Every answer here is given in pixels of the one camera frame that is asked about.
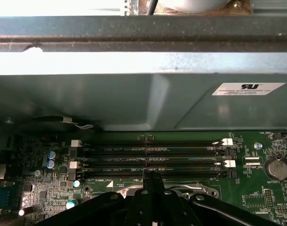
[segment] sticker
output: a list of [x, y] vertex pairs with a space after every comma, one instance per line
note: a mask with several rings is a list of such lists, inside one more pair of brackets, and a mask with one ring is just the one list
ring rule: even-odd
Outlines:
[[223, 83], [213, 96], [263, 96], [285, 83]]

